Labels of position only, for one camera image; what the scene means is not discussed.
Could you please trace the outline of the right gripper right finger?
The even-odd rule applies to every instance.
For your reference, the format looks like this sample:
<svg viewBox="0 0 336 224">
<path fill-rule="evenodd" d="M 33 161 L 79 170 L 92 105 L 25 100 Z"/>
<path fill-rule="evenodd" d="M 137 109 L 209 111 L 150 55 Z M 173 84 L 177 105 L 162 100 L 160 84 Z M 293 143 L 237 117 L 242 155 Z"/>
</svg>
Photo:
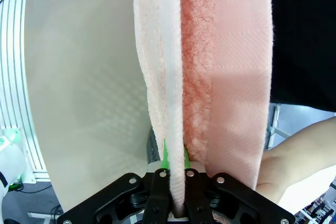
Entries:
<svg viewBox="0 0 336 224">
<path fill-rule="evenodd" d="M 295 223 L 295 217 L 227 173 L 209 177 L 185 162 L 185 210 L 190 223 Z"/>
</svg>

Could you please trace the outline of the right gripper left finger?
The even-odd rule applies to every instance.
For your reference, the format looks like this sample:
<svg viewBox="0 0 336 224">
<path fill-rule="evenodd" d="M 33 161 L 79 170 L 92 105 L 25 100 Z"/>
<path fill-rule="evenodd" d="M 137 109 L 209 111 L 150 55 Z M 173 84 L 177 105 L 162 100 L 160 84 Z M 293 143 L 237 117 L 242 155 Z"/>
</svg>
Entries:
<svg viewBox="0 0 336 224">
<path fill-rule="evenodd" d="M 64 212 L 56 223 L 124 223 L 143 212 L 140 223 L 167 223 L 171 212 L 170 171 L 166 144 L 158 168 L 143 177 L 126 173 Z"/>
</svg>

